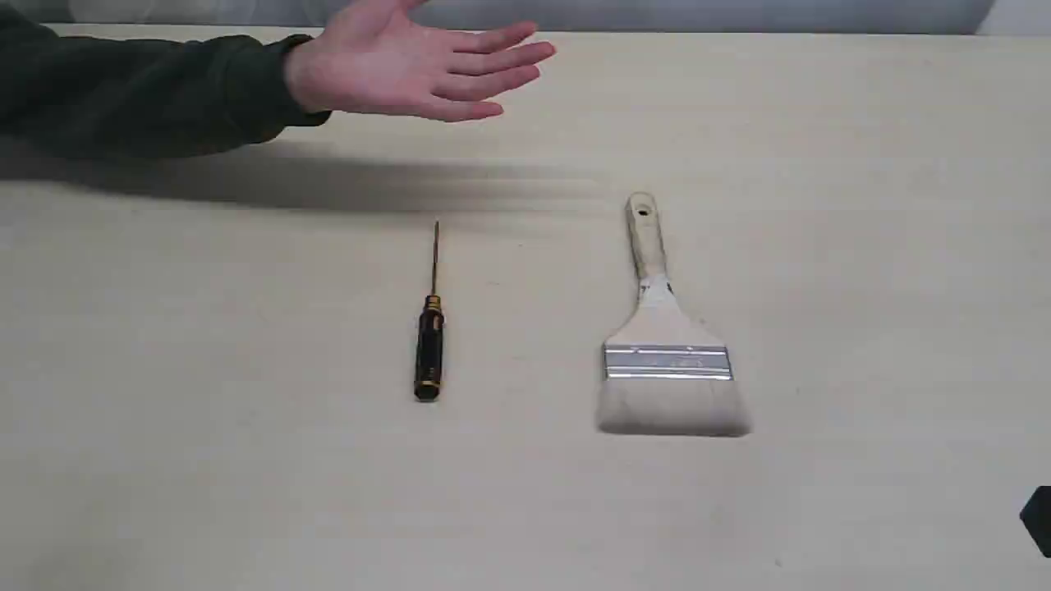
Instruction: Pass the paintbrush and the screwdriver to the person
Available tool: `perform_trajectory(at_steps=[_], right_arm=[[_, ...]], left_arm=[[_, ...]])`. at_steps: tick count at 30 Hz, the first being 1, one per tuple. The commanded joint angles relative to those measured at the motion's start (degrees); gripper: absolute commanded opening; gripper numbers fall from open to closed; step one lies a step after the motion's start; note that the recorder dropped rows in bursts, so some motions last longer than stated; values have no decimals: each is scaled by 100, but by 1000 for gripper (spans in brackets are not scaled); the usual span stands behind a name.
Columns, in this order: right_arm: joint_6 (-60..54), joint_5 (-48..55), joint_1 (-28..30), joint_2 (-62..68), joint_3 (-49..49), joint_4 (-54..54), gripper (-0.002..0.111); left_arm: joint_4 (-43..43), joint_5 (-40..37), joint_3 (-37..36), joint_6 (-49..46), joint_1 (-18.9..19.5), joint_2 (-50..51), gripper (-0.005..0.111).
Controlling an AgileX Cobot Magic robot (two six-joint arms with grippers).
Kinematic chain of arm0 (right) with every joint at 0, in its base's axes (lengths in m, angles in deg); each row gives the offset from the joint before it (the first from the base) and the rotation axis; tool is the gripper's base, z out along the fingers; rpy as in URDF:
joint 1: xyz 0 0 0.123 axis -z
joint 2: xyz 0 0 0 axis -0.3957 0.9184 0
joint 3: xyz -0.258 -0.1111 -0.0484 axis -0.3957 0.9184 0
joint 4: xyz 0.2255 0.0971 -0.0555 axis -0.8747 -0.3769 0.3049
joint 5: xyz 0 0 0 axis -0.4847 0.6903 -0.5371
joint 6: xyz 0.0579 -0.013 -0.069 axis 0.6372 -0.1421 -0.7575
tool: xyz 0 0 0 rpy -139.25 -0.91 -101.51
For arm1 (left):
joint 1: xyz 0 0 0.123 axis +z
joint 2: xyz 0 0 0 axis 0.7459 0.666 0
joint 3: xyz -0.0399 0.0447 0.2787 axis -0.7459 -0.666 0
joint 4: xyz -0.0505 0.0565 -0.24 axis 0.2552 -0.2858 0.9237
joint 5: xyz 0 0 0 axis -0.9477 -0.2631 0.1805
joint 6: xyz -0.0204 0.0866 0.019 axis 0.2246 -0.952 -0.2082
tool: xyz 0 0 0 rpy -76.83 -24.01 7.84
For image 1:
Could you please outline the open bare human hand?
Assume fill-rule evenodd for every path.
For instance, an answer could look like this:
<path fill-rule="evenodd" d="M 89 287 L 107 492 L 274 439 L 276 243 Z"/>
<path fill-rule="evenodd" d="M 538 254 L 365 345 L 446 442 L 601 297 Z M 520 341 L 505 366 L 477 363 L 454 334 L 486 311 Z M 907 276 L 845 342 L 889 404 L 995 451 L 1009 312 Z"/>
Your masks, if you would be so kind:
<path fill-rule="evenodd" d="M 537 26 L 448 30 L 414 22 L 416 1 L 353 1 L 286 56 L 284 81 L 305 113 L 370 113 L 473 122 L 497 97 L 538 80 L 554 44 Z"/>

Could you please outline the forearm in dark green sleeve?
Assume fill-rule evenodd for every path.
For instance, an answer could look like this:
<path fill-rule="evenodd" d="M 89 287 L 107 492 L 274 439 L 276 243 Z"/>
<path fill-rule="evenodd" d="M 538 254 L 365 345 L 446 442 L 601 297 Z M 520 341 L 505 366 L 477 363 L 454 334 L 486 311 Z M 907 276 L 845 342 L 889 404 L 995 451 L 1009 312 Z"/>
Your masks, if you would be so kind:
<path fill-rule="evenodd" d="M 1 131 L 69 158 L 192 158 L 313 127 L 284 67 L 308 36 L 202 41 L 61 36 L 2 7 Z"/>

